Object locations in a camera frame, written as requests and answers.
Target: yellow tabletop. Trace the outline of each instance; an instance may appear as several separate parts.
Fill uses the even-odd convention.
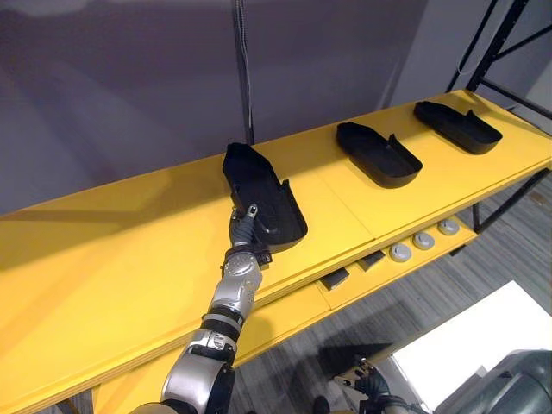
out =
[[[335,124],[256,146],[309,225],[274,255],[257,305],[433,223],[550,163],[550,141],[463,91],[504,138],[466,154],[411,115],[412,104],[355,118],[394,132],[424,163],[384,190],[337,147]],[[217,155],[104,185],[0,218],[0,413],[32,412],[185,344],[220,278],[229,189]]]
[[[376,238],[409,228],[427,217],[458,211],[550,165],[549,137],[494,103],[466,91],[429,100],[461,113],[473,110],[502,133],[502,140],[486,154],[470,154],[419,122],[413,115],[415,103],[358,116],[352,121],[370,126],[385,137],[395,134],[423,163],[422,171],[408,185],[386,189],[376,185],[349,159],[342,158],[335,126],[286,139],[307,140],[319,148],[311,156],[318,176]]]
[[[373,239],[320,178],[290,172],[283,153],[271,160],[290,179],[310,229],[299,248],[273,256],[258,299]],[[229,247],[222,161],[210,157],[0,219],[0,412],[37,409],[186,342]]]
[[[406,262],[393,261],[386,248],[386,257],[367,270],[357,262],[348,265],[349,276],[331,291],[317,281],[255,310],[241,332],[235,365],[240,366],[306,326],[475,238],[476,234],[465,224],[456,217],[450,218],[460,224],[455,235],[440,233],[436,225],[423,229],[435,239],[435,246],[429,250],[416,248],[411,237],[401,240],[412,251],[412,257]],[[139,405],[159,401],[160,388],[181,350],[168,352],[95,387],[94,412],[127,414]]]

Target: grey round button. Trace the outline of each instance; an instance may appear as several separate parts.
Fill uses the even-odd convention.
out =
[[[455,235],[460,230],[460,226],[454,220],[446,219],[437,224],[437,228],[444,235]]]
[[[389,254],[393,260],[398,262],[407,261],[412,257],[411,250],[403,243],[393,244],[389,249]]]
[[[414,243],[414,246],[421,250],[429,250],[435,246],[435,239],[427,233],[421,231],[412,237],[412,243]]]

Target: metal shelf frame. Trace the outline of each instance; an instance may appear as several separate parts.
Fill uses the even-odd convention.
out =
[[[486,13],[483,15],[483,18],[481,19],[481,23],[477,28],[477,31],[475,32],[473,39],[470,41],[466,49],[466,52],[462,56],[462,59],[457,71],[455,72],[453,78],[450,80],[450,83],[448,84],[447,92],[451,91],[452,88],[454,87],[456,80],[461,74],[461,70],[463,69],[464,65],[466,65],[471,52],[474,50],[474,47],[477,44],[477,41],[479,40],[481,33],[483,32],[483,29],[485,28],[489,20],[489,17],[491,16],[497,2],[498,0],[492,0],[489,3]],[[491,43],[489,44],[489,47],[487,48],[485,54],[481,58],[480,63],[475,68],[474,74],[472,75],[469,82],[467,83],[466,89],[468,89],[469,91],[475,91],[480,85],[484,85],[487,88],[492,89],[504,95],[505,97],[508,97],[512,101],[515,101],[518,104],[525,106],[526,108],[534,110],[536,113],[552,120],[552,111],[542,107],[538,103],[531,102],[525,97],[520,97],[516,92],[511,91],[510,89],[502,85],[498,85],[495,82],[491,81],[489,78],[485,77],[487,71],[489,70],[489,68],[494,62],[504,58],[508,54],[518,50],[520,47],[523,47],[531,43],[532,41],[542,37],[548,32],[552,31],[552,24],[550,24],[547,27],[542,28],[536,33],[532,34],[531,36],[526,37],[525,39],[516,43],[515,45],[510,46],[505,50],[501,50],[502,46],[506,42],[506,39],[510,35],[511,31],[514,29],[516,23],[518,22],[519,17],[521,16],[528,2],[529,0],[514,0],[510,9],[506,13],[503,21],[500,23],[499,29],[497,30],[496,34],[493,36]],[[543,180],[549,173],[550,173],[550,170],[548,168],[544,168],[541,171],[535,173],[510,198],[508,198],[500,207],[498,207],[483,222],[480,220],[480,204],[475,203],[472,206],[474,232],[477,234],[480,234],[483,231],[485,231],[491,224],[493,224],[496,220],[498,220],[512,206],[514,206],[525,194],[531,191],[535,187],[535,185],[537,185],[541,180]],[[451,252],[451,255],[455,255],[459,253],[464,247],[465,246],[457,248],[455,251]]]

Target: black shoe insole tray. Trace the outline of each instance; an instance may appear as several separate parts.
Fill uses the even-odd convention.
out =
[[[281,184],[270,162],[249,145],[228,145],[223,172],[238,213],[245,214],[250,204],[259,207],[254,222],[258,242],[278,251],[289,248],[307,234],[307,224],[289,181]]]
[[[340,123],[337,142],[356,166],[385,188],[408,184],[423,166],[395,135],[391,135],[388,141],[373,129],[358,123]]]
[[[478,118],[472,110],[466,115],[447,105],[418,102],[414,115],[440,135],[472,154],[490,151],[502,138],[502,134]]]

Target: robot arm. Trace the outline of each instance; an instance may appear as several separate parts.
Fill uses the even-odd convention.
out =
[[[257,206],[241,221],[230,222],[232,248],[226,253],[223,278],[191,342],[168,374],[161,403],[141,405],[131,414],[223,414],[234,386],[236,343],[262,281],[251,248]]]

